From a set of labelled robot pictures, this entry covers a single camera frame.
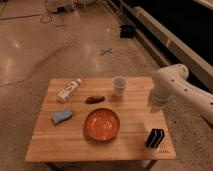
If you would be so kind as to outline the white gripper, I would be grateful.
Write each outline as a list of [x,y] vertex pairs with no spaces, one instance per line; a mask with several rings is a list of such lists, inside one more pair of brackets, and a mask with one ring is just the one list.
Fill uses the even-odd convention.
[[157,96],[154,90],[151,89],[148,97],[148,106],[151,108],[152,113],[156,113],[164,109],[169,100],[170,96]]

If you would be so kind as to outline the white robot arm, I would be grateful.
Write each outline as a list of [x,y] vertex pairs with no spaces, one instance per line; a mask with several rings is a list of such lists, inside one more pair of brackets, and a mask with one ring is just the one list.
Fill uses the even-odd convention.
[[153,87],[149,94],[152,112],[163,108],[172,95],[182,98],[213,125],[213,94],[206,92],[187,81],[189,70],[184,64],[162,67],[152,74]]

